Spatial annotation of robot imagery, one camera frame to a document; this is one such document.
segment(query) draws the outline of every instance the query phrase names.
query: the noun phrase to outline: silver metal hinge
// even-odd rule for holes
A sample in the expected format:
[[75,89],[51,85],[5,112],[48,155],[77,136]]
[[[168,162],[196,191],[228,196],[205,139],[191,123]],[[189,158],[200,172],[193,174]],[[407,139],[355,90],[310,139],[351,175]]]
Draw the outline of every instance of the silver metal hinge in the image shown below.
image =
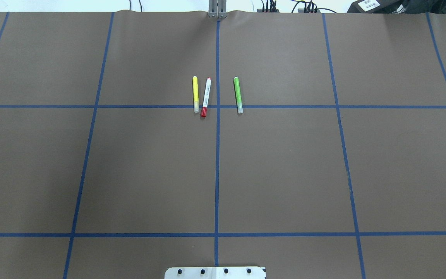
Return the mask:
[[226,0],[209,0],[210,18],[223,19],[226,17]]

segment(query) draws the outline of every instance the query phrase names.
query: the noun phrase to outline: white bracket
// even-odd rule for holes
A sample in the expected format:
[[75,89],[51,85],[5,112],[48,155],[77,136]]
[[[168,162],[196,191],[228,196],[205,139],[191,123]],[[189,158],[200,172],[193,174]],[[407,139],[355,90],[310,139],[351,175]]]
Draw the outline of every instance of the white bracket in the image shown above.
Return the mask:
[[266,279],[265,267],[168,268],[165,279]]
[[226,0],[209,0],[208,14],[210,18],[226,18]]

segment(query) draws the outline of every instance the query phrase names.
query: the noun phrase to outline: white floor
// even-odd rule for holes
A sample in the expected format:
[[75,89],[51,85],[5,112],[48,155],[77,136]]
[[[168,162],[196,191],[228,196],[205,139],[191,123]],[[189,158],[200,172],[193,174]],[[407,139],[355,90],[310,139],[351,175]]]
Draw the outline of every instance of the white floor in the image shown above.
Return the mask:
[[[140,11],[138,0],[131,0],[132,10]],[[141,0],[144,11],[208,10],[208,0]],[[347,12],[353,0],[315,0],[318,7]],[[278,0],[280,12],[291,12],[295,2]],[[0,0],[0,11],[12,12],[80,12],[129,9],[129,0]],[[261,0],[227,0],[227,10],[256,11]]]

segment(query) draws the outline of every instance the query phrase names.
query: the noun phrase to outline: white marker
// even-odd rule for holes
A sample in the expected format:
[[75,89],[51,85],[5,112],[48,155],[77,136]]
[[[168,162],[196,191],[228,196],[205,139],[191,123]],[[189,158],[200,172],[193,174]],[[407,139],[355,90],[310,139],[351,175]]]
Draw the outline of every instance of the white marker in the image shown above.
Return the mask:
[[206,79],[206,90],[204,91],[204,101],[202,102],[201,117],[206,117],[208,111],[209,92],[211,91],[211,78]]

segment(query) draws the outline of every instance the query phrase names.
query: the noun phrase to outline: horizontal blue line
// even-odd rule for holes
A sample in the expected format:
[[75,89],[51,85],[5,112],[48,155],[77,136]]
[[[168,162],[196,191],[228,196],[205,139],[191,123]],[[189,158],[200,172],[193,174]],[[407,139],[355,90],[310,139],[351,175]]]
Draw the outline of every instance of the horizontal blue line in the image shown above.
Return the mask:
[[[192,109],[192,105],[98,105],[98,108],[163,108]],[[245,105],[247,109],[334,109],[335,105]],[[0,105],[0,108],[95,108],[94,105]],[[237,109],[235,105],[221,105],[222,109]],[[446,109],[446,106],[399,105],[341,105],[341,109]]]
[[[0,233],[0,237],[214,237],[216,234],[188,233]],[[218,237],[316,237],[316,236],[357,236],[355,232],[222,232]],[[411,236],[446,235],[446,231],[380,231],[359,232],[359,236]]]
[[360,232],[360,236],[446,235],[446,231],[383,231]]

